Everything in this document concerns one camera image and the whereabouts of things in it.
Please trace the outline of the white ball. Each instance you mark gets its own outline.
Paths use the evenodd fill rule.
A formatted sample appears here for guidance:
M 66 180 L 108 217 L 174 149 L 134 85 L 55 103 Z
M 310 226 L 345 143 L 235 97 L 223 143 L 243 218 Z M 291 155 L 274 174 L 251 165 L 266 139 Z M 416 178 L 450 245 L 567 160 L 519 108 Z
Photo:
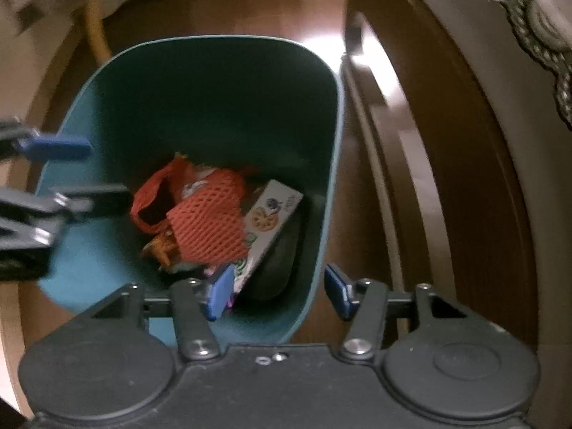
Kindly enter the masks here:
M 217 169 L 167 213 L 182 261 L 220 265 L 248 255 L 241 213 L 243 194 L 239 174 Z

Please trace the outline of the white purple biscuit wrapper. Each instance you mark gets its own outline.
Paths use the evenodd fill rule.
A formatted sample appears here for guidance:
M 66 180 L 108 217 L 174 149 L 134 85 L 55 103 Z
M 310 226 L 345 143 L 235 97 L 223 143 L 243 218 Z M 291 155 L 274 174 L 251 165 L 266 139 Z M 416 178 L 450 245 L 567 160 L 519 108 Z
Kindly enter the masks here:
M 271 179 L 255 193 L 244 216 L 245 258 L 235 262 L 234 294 L 238 295 L 304 198 L 304 194 Z

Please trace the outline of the teal plastic trash bin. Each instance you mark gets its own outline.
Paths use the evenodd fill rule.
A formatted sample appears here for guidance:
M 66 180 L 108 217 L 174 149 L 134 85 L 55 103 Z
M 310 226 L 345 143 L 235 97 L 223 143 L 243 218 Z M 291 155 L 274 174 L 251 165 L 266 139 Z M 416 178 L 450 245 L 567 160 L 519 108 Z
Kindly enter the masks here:
M 292 41 L 196 36 L 135 45 L 86 81 L 60 126 L 87 138 L 93 154 L 47 163 L 36 191 L 104 183 L 136 190 L 181 153 L 301 192 L 296 251 L 268 272 L 285 276 L 286 286 L 211 326 L 226 345 L 284 343 L 304 322 L 321 277 L 342 107 L 337 75 Z

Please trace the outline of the red plastic bag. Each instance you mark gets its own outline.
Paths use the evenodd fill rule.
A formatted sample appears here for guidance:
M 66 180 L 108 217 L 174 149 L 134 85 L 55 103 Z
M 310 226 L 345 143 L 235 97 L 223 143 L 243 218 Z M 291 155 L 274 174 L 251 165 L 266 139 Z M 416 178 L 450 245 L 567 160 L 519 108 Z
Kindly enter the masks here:
M 202 165 L 196 168 L 185 155 L 176 154 L 136 191 L 130 209 L 132 222 L 146 235 L 166 231 L 170 225 L 167 213 L 184 200 L 184 188 L 217 171 Z

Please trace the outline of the yellow chair leg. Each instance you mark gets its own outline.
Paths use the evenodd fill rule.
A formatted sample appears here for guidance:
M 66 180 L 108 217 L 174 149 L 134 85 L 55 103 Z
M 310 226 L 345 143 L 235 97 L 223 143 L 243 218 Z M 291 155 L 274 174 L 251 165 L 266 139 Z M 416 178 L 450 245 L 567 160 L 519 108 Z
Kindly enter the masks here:
M 86 40 L 99 65 L 104 65 L 112 58 L 103 23 L 102 0 L 86 0 L 84 7 L 84 24 Z

